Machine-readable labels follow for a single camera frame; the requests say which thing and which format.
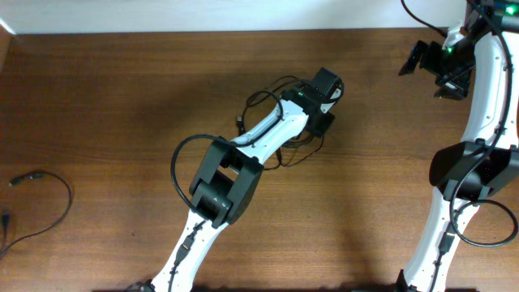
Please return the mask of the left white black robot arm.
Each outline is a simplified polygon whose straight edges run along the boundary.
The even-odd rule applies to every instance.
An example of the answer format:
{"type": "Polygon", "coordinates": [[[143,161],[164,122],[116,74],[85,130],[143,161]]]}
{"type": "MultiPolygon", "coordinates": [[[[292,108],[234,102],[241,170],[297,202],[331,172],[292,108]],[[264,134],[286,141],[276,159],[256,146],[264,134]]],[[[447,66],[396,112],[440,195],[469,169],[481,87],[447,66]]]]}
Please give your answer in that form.
{"type": "Polygon", "coordinates": [[[343,81],[322,68],[310,79],[283,76],[247,98],[251,108],[271,97],[272,112],[238,136],[226,140],[214,135],[193,135],[174,150],[170,175],[175,190],[188,206],[187,223],[162,270],[152,279],[128,286],[129,291],[189,291],[195,275],[217,236],[243,215],[255,193],[265,162],[284,147],[301,145],[299,136],[323,138],[334,116],[330,109],[345,92],[343,81]],[[194,140],[210,140],[209,148],[191,181],[182,191],[176,163],[182,148],[194,140]]]}

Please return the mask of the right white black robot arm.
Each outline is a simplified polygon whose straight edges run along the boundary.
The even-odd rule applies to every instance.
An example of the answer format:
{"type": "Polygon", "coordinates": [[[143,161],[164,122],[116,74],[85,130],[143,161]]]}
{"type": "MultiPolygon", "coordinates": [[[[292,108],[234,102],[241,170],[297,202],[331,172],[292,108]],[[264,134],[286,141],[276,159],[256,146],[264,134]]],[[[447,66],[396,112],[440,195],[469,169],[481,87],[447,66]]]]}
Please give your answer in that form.
{"type": "Polygon", "coordinates": [[[461,141],[433,157],[432,205],[418,248],[395,291],[444,291],[457,246],[483,204],[518,176],[518,3],[469,1],[464,21],[441,31],[444,43],[418,41],[400,70],[435,76],[438,98],[472,97],[461,141]]]}

